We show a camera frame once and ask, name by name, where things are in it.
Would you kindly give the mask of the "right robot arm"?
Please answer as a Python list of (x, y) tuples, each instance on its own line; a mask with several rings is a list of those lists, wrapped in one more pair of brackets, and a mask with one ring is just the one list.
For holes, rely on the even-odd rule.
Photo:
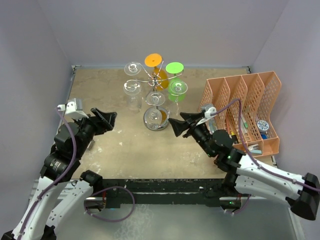
[(314, 221), (320, 206), (320, 182), (316, 175), (300, 175), (265, 164), (233, 146), (226, 130), (210, 133), (201, 113), (181, 113), (183, 120), (169, 118), (176, 137), (193, 137), (214, 164), (226, 173), (222, 190), (283, 203), (297, 216)]

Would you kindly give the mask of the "green plastic wine glass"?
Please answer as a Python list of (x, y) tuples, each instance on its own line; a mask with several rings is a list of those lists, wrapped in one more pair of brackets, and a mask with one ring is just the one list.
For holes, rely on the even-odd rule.
[(168, 78), (169, 84), (170, 84), (170, 82), (172, 82), (172, 81), (181, 80), (180, 76), (184, 72), (184, 65), (181, 62), (170, 62), (165, 67), (165, 70), (167, 71), (167, 73), (172, 75), (172, 77)]

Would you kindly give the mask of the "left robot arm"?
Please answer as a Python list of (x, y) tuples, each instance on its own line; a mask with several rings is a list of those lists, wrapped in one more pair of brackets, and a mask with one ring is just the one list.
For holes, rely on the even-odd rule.
[(55, 240), (71, 213), (87, 197), (103, 191), (103, 177), (91, 170), (83, 172), (68, 195), (57, 202), (71, 181), (80, 160), (94, 136), (115, 127), (116, 112), (92, 108), (92, 116), (76, 111), (73, 122), (61, 118), (63, 125), (54, 137), (50, 154), (45, 158), (35, 193), (18, 225), (3, 234), (3, 240)]

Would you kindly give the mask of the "clear wine glass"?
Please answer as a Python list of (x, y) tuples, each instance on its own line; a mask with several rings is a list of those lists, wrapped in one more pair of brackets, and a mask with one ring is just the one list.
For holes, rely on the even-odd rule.
[(151, 91), (145, 101), (150, 106), (143, 116), (145, 126), (151, 131), (157, 131), (164, 121), (163, 113), (159, 107), (165, 103), (165, 96), (159, 91)]
[(142, 108), (141, 84), (134, 79), (127, 80), (123, 85), (123, 91), (127, 96), (128, 109), (133, 113), (139, 113)]
[(139, 74), (141, 70), (142, 70), (141, 64), (135, 61), (129, 62), (124, 66), (124, 72), (128, 76), (135, 76)]

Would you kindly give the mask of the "orange plastic wine glass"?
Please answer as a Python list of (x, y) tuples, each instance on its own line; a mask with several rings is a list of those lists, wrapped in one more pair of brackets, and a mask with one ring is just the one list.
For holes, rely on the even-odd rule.
[(144, 63), (147, 67), (153, 68), (152, 77), (156, 77), (155, 89), (165, 90), (169, 85), (169, 80), (167, 80), (167, 73), (162, 69), (162, 56), (159, 53), (151, 53), (145, 57)]

